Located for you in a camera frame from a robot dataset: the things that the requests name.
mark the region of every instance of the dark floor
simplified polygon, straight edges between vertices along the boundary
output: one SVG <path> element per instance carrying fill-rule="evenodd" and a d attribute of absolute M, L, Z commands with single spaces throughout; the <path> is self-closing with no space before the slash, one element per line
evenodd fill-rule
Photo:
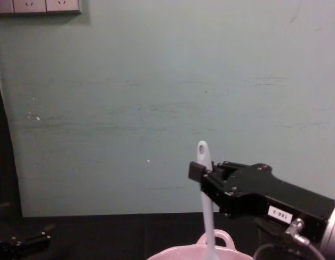
<path fill-rule="evenodd" d="M 23 218 L 11 227 L 28 235 L 48 224 L 56 225 L 50 250 L 28 259 L 144 260 L 172 246 L 195 244 L 204 232 L 201 213 Z M 253 255 L 257 229 L 251 218 L 215 214 L 215 228 L 228 232 L 238 251 Z M 12 235 L 0 224 L 0 240 Z"/>

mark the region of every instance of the robotic arm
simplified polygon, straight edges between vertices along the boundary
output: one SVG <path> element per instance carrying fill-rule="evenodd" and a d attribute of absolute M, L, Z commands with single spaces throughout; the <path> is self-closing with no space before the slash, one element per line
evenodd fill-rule
<path fill-rule="evenodd" d="M 224 161 L 207 171 L 191 162 L 189 178 L 226 217 L 255 216 L 260 228 L 284 243 L 312 250 L 313 243 L 326 259 L 335 260 L 335 200 L 277 179 L 266 164 Z"/>

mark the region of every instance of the wall outlet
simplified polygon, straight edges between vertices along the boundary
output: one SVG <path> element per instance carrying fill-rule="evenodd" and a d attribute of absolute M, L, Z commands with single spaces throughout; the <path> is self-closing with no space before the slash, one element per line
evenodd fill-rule
<path fill-rule="evenodd" d="M 79 0 L 46 0 L 47 12 L 80 12 Z"/>
<path fill-rule="evenodd" d="M 46 12 L 45 0 L 14 0 L 15 13 Z"/>
<path fill-rule="evenodd" d="M 12 0 L 0 0 L 0 14 L 12 14 L 14 12 L 14 4 Z"/>

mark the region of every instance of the cable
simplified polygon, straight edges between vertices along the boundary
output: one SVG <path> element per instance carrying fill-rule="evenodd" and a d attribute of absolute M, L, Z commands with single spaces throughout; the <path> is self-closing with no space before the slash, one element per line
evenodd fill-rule
<path fill-rule="evenodd" d="M 325 257 L 317 248 L 314 247 L 314 245 L 309 244 L 307 247 L 314 253 L 315 256 L 317 256 L 318 260 L 325 260 Z"/>
<path fill-rule="evenodd" d="M 259 260 L 258 256 L 262 251 L 265 251 L 269 248 L 280 248 L 281 246 L 275 245 L 275 244 L 266 244 L 266 245 L 261 245 L 254 253 L 253 260 Z"/>

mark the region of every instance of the metal cylinder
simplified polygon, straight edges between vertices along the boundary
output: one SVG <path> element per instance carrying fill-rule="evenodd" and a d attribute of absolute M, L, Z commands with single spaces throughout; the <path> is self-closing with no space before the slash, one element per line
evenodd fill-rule
<path fill-rule="evenodd" d="M 326 259 L 335 260 L 335 209 L 328 220 L 328 225 L 321 241 L 320 251 Z"/>

